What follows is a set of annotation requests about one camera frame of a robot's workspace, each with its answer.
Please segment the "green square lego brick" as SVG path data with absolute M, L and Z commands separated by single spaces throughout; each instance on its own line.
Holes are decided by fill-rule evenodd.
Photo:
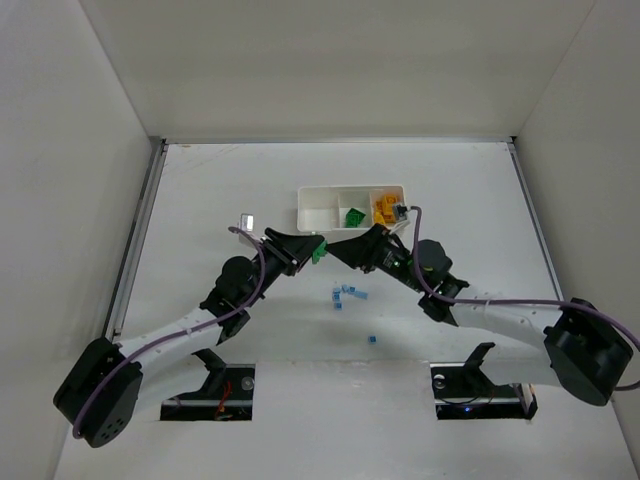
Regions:
M 346 228 L 359 228 L 364 222 L 366 214 L 358 209 L 350 208 L 345 215 Z

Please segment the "yellow butterfly lego brick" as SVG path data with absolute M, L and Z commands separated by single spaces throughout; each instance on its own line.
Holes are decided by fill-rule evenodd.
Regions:
M 376 210 L 383 216 L 394 216 L 393 205 L 398 201 L 395 195 L 383 195 L 376 202 Z

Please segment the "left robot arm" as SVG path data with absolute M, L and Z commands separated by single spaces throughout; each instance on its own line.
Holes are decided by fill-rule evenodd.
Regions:
M 266 290 L 280 276 L 295 276 L 326 243 L 321 235 L 271 228 L 260 239 L 238 227 L 232 231 L 248 240 L 256 254 L 226 260 L 197 307 L 155 331 L 120 342 L 99 337 L 85 347 L 53 397 L 74 438 L 93 448 L 112 441 L 131 420 L 146 381 L 235 336 Z

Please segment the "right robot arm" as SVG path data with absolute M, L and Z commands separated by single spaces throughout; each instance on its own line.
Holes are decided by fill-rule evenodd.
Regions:
M 436 241 L 418 240 L 407 249 L 389 229 L 374 225 L 327 250 L 352 269 L 380 270 L 420 293 L 419 307 L 435 322 L 522 343 L 510 349 L 482 342 L 464 362 L 434 367 L 434 393 L 441 399 L 475 399 L 514 384 L 544 384 L 604 406 L 632 359 L 629 344 L 590 303 L 508 305 L 450 274 L 453 262 Z

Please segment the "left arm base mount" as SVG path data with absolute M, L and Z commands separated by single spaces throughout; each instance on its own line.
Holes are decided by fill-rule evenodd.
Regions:
M 255 364 L 229 364 L 211 349 L 189 357 L 201 372 L 207 372 L 195 387 L 165 400 L 160 408 L 165 422 L 251 421 L 255 389 Z

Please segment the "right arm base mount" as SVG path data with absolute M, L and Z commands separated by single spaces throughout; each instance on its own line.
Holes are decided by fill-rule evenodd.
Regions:
M 480 369 L 493 342 L 480 343 L 464 362 L 431 363 L 438 420 L 532 420 L 538 402 L 530 384 L 494 384 Z

